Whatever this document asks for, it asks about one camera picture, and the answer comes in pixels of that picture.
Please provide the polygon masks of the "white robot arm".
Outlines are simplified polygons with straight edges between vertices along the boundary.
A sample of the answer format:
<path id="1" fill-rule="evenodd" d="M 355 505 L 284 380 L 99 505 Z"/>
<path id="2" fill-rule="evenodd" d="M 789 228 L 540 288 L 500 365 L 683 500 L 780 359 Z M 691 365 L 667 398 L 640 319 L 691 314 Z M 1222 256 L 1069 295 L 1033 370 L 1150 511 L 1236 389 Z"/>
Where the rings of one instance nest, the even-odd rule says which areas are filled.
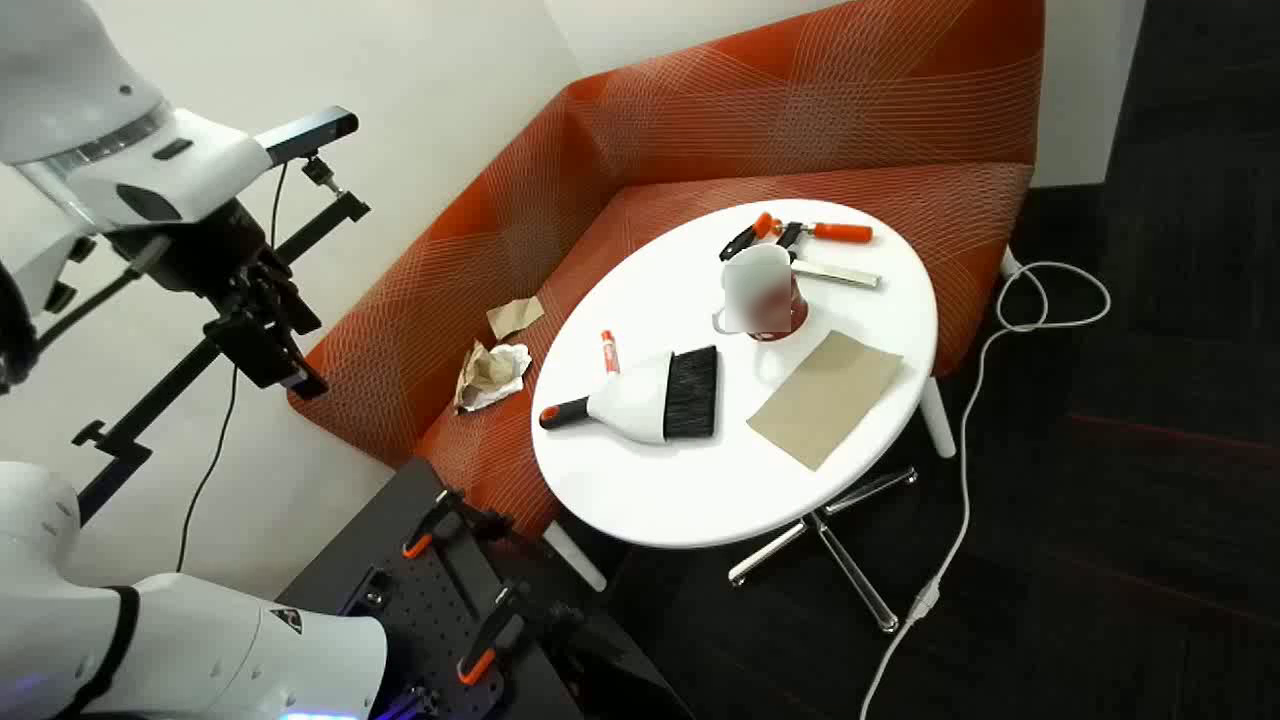
<path id="1" fill-rule="evenodd" d="M 122 256 L 122 284 L 153 274 L 203 295 L 215 306 L 203 334 L 258 389 L 319 397 L 325 380 L 296 348 L 315 313 L 241 190 L 355 126 L 348 106 L 267 132 L 215 122 L 165 99 L 85 0 L 0 0 L 0 159 L 72 220 L 27 260 L 2 260 L 2 383 L 22 383 L 68 328 L 34 328 L 34 314 L 68 302 L 63 263 L 103 235 Z"/>

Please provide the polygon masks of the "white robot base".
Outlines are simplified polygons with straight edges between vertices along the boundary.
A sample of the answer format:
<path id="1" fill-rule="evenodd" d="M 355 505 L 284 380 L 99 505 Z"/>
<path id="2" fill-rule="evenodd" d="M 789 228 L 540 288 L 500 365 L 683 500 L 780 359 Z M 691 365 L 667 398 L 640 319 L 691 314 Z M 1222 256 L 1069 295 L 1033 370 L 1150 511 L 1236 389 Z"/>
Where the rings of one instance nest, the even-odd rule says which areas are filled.
<path id="1" fill-rule="evenodd" d="M 76 582 L 76 492 L 0 461 L 0 714 L 364 720 L 386 672 L 373 617 L 327 617 L 184 572 Z"/>

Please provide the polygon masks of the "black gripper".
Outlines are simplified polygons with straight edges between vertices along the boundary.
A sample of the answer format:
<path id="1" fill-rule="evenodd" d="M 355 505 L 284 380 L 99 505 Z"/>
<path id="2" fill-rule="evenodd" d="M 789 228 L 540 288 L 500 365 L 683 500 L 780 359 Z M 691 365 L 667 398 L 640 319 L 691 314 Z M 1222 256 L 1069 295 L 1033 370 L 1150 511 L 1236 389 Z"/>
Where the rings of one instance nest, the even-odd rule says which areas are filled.
<path id="1" fill-rule="evenodd" d="M 215 306 L 206 334 L 243 350 L 243 370 L 267 389 L 280 383 L 315 398 L 327 391 L 313 365 L 284 369 L 280 350 L 296 348 L 319 314 L 298 301 L 288 260 L 241 201 L 228 201 L 194 224 L 122 228 L 112 247 L 169 293 L 191 293 Z"/>

